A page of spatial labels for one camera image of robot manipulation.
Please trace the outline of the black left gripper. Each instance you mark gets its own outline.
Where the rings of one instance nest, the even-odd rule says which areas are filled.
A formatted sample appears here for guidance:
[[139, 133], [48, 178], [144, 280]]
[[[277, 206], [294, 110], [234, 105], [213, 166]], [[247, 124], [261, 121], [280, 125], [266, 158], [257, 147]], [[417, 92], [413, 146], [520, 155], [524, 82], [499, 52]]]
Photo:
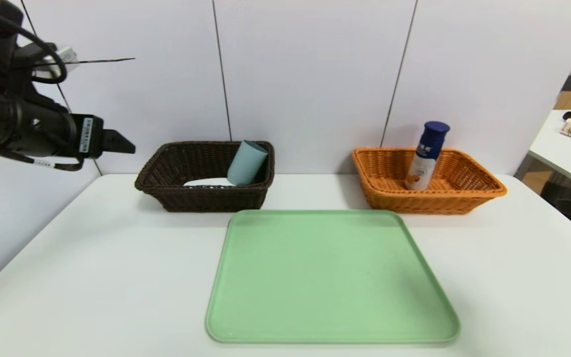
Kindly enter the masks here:
[[72, 114], [48, 97], [19, 100], [15, 109], [14, 151], [23, 155], [73, 158], [77, 153], [96, 159], [102, 152], [136, 152], [136, 146], [120, 132], [104, 129], [102, 119]]

